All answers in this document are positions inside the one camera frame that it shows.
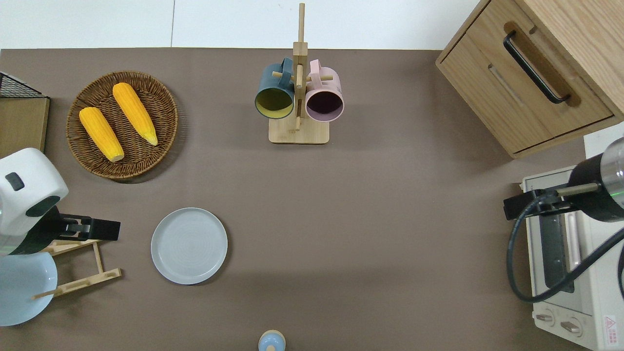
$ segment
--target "plate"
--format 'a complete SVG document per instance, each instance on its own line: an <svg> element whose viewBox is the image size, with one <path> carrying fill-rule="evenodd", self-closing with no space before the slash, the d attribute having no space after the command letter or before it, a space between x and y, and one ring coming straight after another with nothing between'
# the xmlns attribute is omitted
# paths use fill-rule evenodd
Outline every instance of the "plate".
<svg viewBox="0 0 624 351"><path fill-rule="evenodd" d="M112 89L116 83L130 84L152 119L158 145L143 139L117 104ZM109 161L95 146L80 123L79 113L85 107L97 107L110 124L124 150L124 158ZM66 137L69 150L89 172L122 181L132 180L153 169L173 145L178 130L178 109L171 92L156 78L141 72L109 73L91 82L74 99L69 109Z"/></svg>
<svg viewBox="0 0 624 351"><path fill-rule="evenodd" d="M24 323L41 313L52 295L31 297L56 285L56 264L47 252L0 257L0 327Z"/></svg>
<svg viewBox="0 0 624 351"><path fill-rule="evenodd" d="M228 251L223 224L212 213L187 207L160 221L152 236L152 261L168 280L197 284L216 273Z"/></svg>

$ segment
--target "black wire rack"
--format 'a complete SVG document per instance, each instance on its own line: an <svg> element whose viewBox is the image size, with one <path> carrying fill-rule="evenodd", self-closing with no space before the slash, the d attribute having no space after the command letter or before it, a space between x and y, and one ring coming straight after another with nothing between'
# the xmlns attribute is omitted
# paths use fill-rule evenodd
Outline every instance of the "black wire rack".
<svg viewBox="0 0 624 351"><path fill-rule="evenodd" d="M0 72L0 98L2 97L20 97L27 99L33 97L49 98L14 77Z"/></svg>

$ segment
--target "black cable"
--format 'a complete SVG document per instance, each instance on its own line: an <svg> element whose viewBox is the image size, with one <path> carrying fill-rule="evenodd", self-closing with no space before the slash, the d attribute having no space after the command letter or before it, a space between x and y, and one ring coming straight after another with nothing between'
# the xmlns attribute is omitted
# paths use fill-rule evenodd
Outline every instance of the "black cable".
<svg viewBox="0 0 624 351"><path fill-rule="evenodd" d="M529 296L523 294L515 283L514 278L514 245L515 241L518 237L518 230L520 229L520 225L523 220L529 214L530 211L533 210L540 202L544 201L546 198L551 196L557 196L556 190L550 190L546 193L536 197L531 203L529 203L520 215L518 219L515 221L514 228L511 231L511 235L509 237L509 244L507 246L507 278L509 279L509 284L511 285L511 289L514 291L514 294L522 301L529 302L534 304L536 302L544 301L556 293L560 292L566 285L573 282L576 278L578 278L584 271L586 271L592 264L594 264L600 257L606 254L613 246L617 245L622 239L624 239L624 228L618 230L615 234L613 234L609 239L607 239L604 243L598 246L586 259L582 260L581 263L574 268L570 273L568 273L559 283L555 284L552 288L538 294L536 296ZM618 264L618 281L620 283L620 292L624 297L624 288L622 287L622 270L624 269L624 249L620 254L620 261Z"/></svg>

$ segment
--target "oven knob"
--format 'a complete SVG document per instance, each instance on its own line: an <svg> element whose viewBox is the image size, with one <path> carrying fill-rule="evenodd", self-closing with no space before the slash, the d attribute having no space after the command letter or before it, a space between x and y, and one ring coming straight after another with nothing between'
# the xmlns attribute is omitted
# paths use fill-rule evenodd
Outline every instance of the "oven knob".
<svg viewBox="0 0 624 351"><path fill-rule="evenodd" d="M572 318L571 320L566 322L561 322L560 325L563 329L569 331L571 334L574 334L577 337L580 337L583 334L583 330L581 329L581 323L576 318Z"/></svg>
<svg viewBox="0 0 624 351"><path fill-rule="evenodd" d="M544 311L541 311L540 313L534 311L533 318L537 320L541 320L542 322L544 322L545 324L551 327L555 325L555 316L552 313L552 311L549 309L545 309Z"/></svg>
<svg viewBox="0 0 624 351"><path fill-rule="evenodd" d="M552 322L552 316L547 314L536 314L535 319L543 320L544 322Z"/></svg>

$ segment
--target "black drawer handle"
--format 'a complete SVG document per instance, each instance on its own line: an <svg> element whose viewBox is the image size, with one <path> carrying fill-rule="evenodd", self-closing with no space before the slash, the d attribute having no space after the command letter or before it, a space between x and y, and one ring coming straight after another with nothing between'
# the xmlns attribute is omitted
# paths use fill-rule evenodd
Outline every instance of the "black drawer handle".
<svg viewBox="0 0 624 351"><path fill-rule="evenodd" d="M524 57L520 54L518 49L516 49L515 46L512 44L511 38L514 35L515 35L515 31L511 31L511 33L509 33L505 37L505 40L503 40L503 46L505 47L507 52L509 52L511 57L513 57L514 60L518 62L518 65L520 65L520 68L522 68L522 70L527 74L527 76L529 76L529 78L531 78L533 83L535 83L535 85L540 89L542 94L544 94L544 96L553 104L561 104L563 101L566 101L568 98L570 98L570 94L564 97L558 97L555 95L555 93L552 90L550 90L550 88L546 85L544 80L537 74L537 72L535 72L533 67L531 67L531 65L527 62L527 60L525 60Z"/></svg>

